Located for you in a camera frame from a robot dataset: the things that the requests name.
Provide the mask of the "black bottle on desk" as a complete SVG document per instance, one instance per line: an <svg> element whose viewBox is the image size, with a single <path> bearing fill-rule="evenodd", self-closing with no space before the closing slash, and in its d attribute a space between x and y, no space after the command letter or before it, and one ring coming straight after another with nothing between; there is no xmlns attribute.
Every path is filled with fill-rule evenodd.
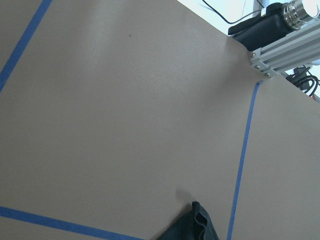
<svg viewBox="0 0 320 240"><path fill-rule="evenodd" d="M291 0L281 9L284 22L294 31L319 16L317 0Z"/></svg>

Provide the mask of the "black graphic t-shirt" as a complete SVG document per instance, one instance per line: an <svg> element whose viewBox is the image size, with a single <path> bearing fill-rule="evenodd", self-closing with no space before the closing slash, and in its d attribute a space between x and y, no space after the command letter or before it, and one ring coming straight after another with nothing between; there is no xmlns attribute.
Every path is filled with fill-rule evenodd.
<svg viewBox="0 0 320 240"><path fill-rule="evenodd" d="M219 237L206 209L193 201L191 210L180 216L158 240L218 240Z"/></svg>

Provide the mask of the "black pouch on desk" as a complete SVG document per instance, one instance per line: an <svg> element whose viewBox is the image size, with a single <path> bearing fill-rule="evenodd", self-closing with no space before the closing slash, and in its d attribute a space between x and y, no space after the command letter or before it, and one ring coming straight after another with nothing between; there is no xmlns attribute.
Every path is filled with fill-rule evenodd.
<svg viewBox="0 0 320 240"><path fill-rule="evenodd" d="M293 32L283 16L284 6L279 2L270 4L255 17L230 27L228 35L241 43L249 52L284 38Z"/></svg>

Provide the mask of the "aluminium frame post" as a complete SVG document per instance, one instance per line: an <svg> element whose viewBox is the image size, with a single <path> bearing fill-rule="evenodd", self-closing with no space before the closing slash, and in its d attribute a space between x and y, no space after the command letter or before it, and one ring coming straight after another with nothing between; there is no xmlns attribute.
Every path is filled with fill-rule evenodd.
<svg viewBox="0 0 320 240"><path fill-rule="evenodd" d="M320 18L252 52L250 64L272 78L302 65L320 64Z"/></svg>

